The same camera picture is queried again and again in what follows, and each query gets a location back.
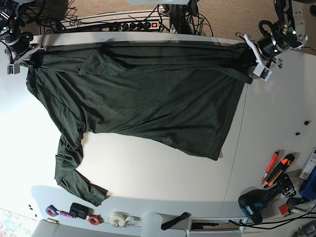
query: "shirt sleeve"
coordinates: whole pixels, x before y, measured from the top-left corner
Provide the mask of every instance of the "shirt sleeve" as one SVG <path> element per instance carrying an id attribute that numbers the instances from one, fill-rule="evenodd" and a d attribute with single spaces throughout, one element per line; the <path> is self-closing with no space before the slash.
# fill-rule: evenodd
<path id="1" fill-rule="evenodd" d="M 57 184 L 95 206 L 100 205 L 107 198 L 107 190 L 101 191 L 100 188 L 91 184 L 76 171 L 83 158 L 81 140 L 85 131 L 85 124 L 41 85 L 36 83 L 36 85 L 31 86 L 28 84 L 28 88 L 46 107 L 62 134 L 56 155 L 55 180 Z"/>

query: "dark green long-sleeve shirt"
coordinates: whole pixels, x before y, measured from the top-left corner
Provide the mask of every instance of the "dark green long-sleeve shirt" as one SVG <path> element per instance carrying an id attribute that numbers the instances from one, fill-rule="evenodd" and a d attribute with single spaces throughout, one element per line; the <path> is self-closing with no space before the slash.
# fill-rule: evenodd
<path id="1" fill-rule="evenodd" d="M 114 132 L 217 160 L 244 83 L 244 44 L 106 43 L 49 47 L 27 86 L 61 132 L 57 183 L 98 206 L 106 191 L 75 169 L 85 132 Z"/>

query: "red tape roll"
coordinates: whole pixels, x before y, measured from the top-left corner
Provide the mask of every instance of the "red tape roll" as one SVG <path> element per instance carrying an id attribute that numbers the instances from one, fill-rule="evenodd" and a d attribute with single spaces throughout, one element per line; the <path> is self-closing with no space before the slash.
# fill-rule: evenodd
<path id="1" fill-rule="evenodd" d="M 94 226 L 97 226 L 100 223 L 100 217 L 97 215 L 89 216 L 89 223 Z"/>

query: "blue power drill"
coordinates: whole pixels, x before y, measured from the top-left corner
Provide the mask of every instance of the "blue power drill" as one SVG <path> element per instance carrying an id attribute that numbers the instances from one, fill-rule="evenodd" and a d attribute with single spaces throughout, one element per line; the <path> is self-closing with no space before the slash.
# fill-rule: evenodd
<path id="1" fill-rule="evenodd" d="M 289 198 L 296 195 L 294 186 L 287 174 L 279 177 L 277 184 L 266 190 L 252 190 L 238 198 L 239 207 L 245 213 L 246 217 L 250 218 L 254 224 L 262 223 L 261 210 L 268 206 L 278 194 L 283 194 Z"/>

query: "red object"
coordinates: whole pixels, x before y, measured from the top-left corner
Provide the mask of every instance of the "red object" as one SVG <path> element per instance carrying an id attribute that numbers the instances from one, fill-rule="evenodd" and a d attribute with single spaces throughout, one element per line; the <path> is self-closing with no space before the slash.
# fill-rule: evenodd
<path id="1" fill-rule="evenodd" d="M 288 213 L 286 204 L 283 204 L 283 205 L 279 206 L 278 209 L 280 210 L 282 216 L 284 216 L 286 213 Z"/>
<path id="2" fill-rule="evenodd" d="M 100 217 L 97 215 L 89 216 L 89 223 L 94 225 L 94 226 L 99 225 L 100 224 Z"/>
<path id="3" fill-rule="evenodd" d="M 270 160 L 268 168 L 266 169 L 267 173 L 270 172 L 270 170 L 271 170 L 272 166 L 274 165 L 274 163 L 276 162 L 277 158 L 278 158 L 278 152 L 275 152 L 273 154 L 273 156 L 271 157 L 271 160 Z"/>

